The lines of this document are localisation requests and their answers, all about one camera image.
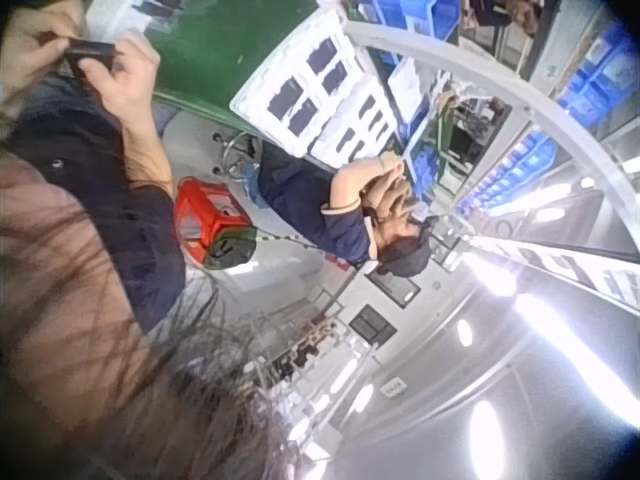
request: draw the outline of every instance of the phone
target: phone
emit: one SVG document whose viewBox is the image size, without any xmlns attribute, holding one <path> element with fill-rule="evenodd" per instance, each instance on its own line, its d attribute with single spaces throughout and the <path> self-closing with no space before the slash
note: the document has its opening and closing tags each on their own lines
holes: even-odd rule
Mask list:
<svg viewBox="0 0 640 480">
<path fill-rule="evenodd" d="M 64 52 L 64 58 L 72 75 L 78 80 L 84 79 L 84 72 L 78 67 L 83 58 L 93 58 L 102 63 L 109 71 L 113 68 L 116 47 L 112 43 L 90 42 L 87 40 L 69 39 L 69 47 Z"/>
</svg>

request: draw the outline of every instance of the red stool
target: red stool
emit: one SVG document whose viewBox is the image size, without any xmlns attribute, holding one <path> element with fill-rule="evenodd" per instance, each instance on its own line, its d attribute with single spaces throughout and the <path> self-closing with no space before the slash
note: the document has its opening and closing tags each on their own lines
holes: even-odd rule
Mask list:
<svg viewBox="0 0 640 480">
<path fill-rule="evenodd" d="M 247 263 L 256 250 L 257 230 L 224 184 L 183 178 L 175 222 L 180 243 L 209 270 Z"/>
</svg>

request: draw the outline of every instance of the green table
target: green table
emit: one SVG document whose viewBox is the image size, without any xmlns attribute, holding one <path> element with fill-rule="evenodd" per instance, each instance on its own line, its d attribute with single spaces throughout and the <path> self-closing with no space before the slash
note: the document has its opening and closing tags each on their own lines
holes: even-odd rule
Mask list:
<svg viewBox="0 0 640 480">
<path fill-rule="evenodd" d="M 169 34 L 146 35 L 162 56 L 157 96 L 253 131 L 229 102 L 262 61 L 318 8 L 315 0 L 188 0 Z"/>
</svg>

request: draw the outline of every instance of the person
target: person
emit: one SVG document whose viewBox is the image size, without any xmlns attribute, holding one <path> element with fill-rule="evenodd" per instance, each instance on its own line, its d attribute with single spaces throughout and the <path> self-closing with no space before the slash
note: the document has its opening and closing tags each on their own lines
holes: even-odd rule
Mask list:
<svg viewBox="0 0 640 480">
<path fill-rule="evenodd" d="M 396 276 L 412 277 L 431 257 L 428 229 L 408 210 L 375 213 L 392 184 L 395 191 L 382 208 L 408 193 L 408 182 L 399 178 L 403 170 L 402 158 L 386 152 L 332 174 L 265 142 L 257 186 L 266 203 L 318 248 L 355 265 L 377 260 Z M 378 177 L 363 205 L 361 191 Z"/>
<path fill-rule="evenodd" d="M 167 233 L 171 203 L 166 157 L 146 112 L 159 59 L 141 38 L 127 37 L 116 47 L 123 73 L 82 66 L 121 132 L 86 104 L 53 96 L 55 116 L 45 105 L 25 116 L 25 97 L 38 94 L 33 82 L 62 54 L 66 37 L 80 34 L 81 4 L 16 10 L 3 35 L 1 79 L 11 101 L 2 113 L 13 133 L 11 151 L 0 150 L 0 471 L 7 479 L 284 480 L 299 463 L 297 451 L 259 378 L 247 386 L 243 366 L 253 343 L 216 314 L 213 281 L 204 304 L 181 295 L 152 338 L 138 318 L 147 310 L 134 306 L 137 291 L 114 255 L 129 238 L 135 248 L 125 263 L 141 281 L 183 275 L 172 248 L 154 247 Z M 38 42 L 47 32 L 59 38 Z M 109 175 L 123 178 L 111 150 L 120 134 L 125 190 L 109 183 Z M 47 153 L 62 158 L 63 174 L 43 167 Z M 96 171 L 91 162 L 106 165 Z M 99 208 L 100 199 L 114 198 Z M 131 206 L 144 210 L 142 230 Z M 122 236 L 109 237 L 107 227 Z"/>
<path fill-rule="evenodd" d="M 534 38 L 542 16 L 542 7 L 532 0 L 470 0 L 470 10 L 463 20 L 467 28 L 518 25 Z"/>
<path fill-rule="evenodd" d="M 129 32 L 115 46 L 117 73 L 82 59 L 79 67 L 102 108 L 80 82 L 46 76 L 69 39 L 82 36 L 83 24 L 80 0 L 10 16 L 0 59 L 4 146 L 82 204 L 148 332 L 185 281 L 171 168 L 151 111 L 160 56 L 143 35 Z M 56 38 L 41 45 L 48 33 Z"/>
</svg>

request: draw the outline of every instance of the ceiling light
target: ceiling light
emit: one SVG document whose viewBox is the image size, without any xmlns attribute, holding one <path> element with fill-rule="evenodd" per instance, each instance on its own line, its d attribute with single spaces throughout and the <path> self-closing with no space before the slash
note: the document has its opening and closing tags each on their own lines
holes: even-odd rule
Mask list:
<svg viewBox="0 0 640 480">
<path fill-rule="evenodd" d="M 327 458 L 329 458 L 329 453 L 315 442 L 311 442 L 309 445 L 307 445 L 304 453 L 314 462 L 317 462 L 318 460 L 326 460 Z"/>
<path fill-rule="evenodd" d="M 289 432 L 289 440 L 292 442 L 299 442 L 302 440 L 309 429 L 309 425 L 310 422 L 308 418 L 300 420 L 297 425 L 291 429 L 291 432 Z"/>
<path fill-rule="evenodd" d="M 563 208 L 545 208 L 536 212 L 536 222 L 553 222 L 564 217 Z"/>
<path fill-rule="evenodd" d="M 307 476 L 304 477 L 304 480 L 321 480 L 326 470 L 327 462 L 325 460 L 317 462 L 313 470 L 307 473 Z"/>
<path fill-rule="evenodd" d="M 464 261 L 473 271 L 478 280 L 485 284 L 494 295 L 510 297 L 516 293 L 517 282 L 511 272 L 497 267 L 475 253 L 464 254 Z"/>
<path fill-rule="evenodd" d="M 500 205 L 489 210 L 489 215 L 497 217 L 506 213 L 520 212 L 522 210 L 531 210 L 540 208 L 549 203 L 560 200 L 571 193 L 571 185 L 568 183 L 560 183 L 551 187 L 543 188 L 531 192 L 523 197 L 514 200 L 511 203 Z"/>
<path fill-rule="evenodd" d="M 580 181 L 580 186 L 582 188 L 593 188 L 596 185 L 596 181 L 591 178 L 591 177 L 584 177 L 581 181 Z"/>
<path fill-rule="evenodd" d="M 500 422 L 489 402 L 476 404 L 471 414 L 471 463 L 480 480 L 497 480 L 504 471 L 504 439 Z"/>
<path fill-rule="evenodd" d="M 367 405 L 369 404 L 369 400 L 371 400 L 371 396 L 373 395 L 373 385 L 369 384 L 366 387 L 363 387 L 358 393 L 355 401 L 353 402 L 353 408 L 356 412 L 362 413 Z"/>
<path fill-rule="evenodd" d="M 321 396 L 318 399 L 318 401 L 313 404 L 313 411 L 316 413 L 322 412 L 325 408 L 329 406 L 330 402 L 331 402 L 331 397 L 329 397 L 329 395 Z"/>
<path fill-rule="evenodd" d="M 632 158 L 622 164 L 622 169 L 627 173 L 640 172 L 640 157 Z"/>
<path fill-rule="evenodd" d="M 331 384 L 331 388 L 329 389 L 329 391 L 331 393 L 338 393 L 342 389 L 342 387 L 344 387 L 344 384 L 347 383 L 349 377 L 353 375 L 353 372 L 356 371 L 356 368 L 358 368 L 358 360 L 354 358 L 349 363 L 347 363 L 347 366 L 344 367 L 344 370 L 340 372 L 338 378 L 336 378 L 335 381 Z"/>
<path fill-rule="evenodd" d="M 241 275 L 243 273 L 252 272 L 259 264 L 260 262 L 247 262 L 242 265 L 238 265 L 237 267 L 227 268 L 225 272 L 229 275 Z"/>
<path fill-rule="evenodd" d="M 458 338 L 463 347 L 470 347 L 473 343 L 473 332 L 471 331 L 471 325 L 466 320 L 460 320 L 457 325 Z"/>
<path fill-rule="evenodd" d="M 614 414 L 640 428 L 640 401 L 622 380 L 593 353 L 549 305 L 533 295 L 519 295 L 515 308 L 576 368 L 587 386 Z"/>
</svg>

